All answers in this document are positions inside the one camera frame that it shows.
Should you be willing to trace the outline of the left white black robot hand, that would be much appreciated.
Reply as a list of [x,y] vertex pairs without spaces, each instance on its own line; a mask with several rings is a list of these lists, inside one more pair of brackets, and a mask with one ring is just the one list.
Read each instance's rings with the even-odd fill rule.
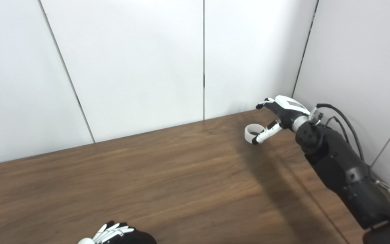
[[83,238],[78,244],[117,244],[125,236],[135,231],[135,227],[125,222],[107,222],[96,232],[92,238]]

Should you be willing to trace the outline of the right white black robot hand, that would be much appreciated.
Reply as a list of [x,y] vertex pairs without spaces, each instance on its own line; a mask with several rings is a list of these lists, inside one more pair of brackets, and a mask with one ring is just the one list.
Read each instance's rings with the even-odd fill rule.
[[287,96],[278,95],[275,98],[266,98],[256,105],[256,109],[267,108],[277,119],[268,126],[249,124],[245,127],[244,138],[252,145],[258,145],[274,136],[283,129],[296,133],[299,127],[309,121],[310,111],[297,100]]

